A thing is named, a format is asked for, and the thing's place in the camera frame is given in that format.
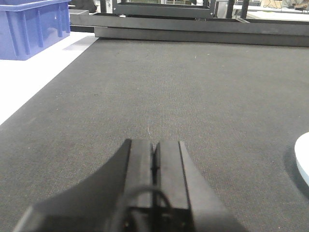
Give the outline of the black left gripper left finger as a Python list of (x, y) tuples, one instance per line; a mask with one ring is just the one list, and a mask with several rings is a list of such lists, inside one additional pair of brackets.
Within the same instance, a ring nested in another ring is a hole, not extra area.
[(30, 206), (16, 232), (106, 232), (119, 199), (153, 184), (153, 145), (126, 139), (108, 161), (77, 185)]

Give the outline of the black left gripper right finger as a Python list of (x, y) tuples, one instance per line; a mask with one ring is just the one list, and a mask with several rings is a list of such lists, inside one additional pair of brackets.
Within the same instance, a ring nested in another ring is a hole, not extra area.
[(193, 163), (182, 141), (161, 141), (155, 150), (157, 186), (167, 196), (180, 232), (244, 232)]

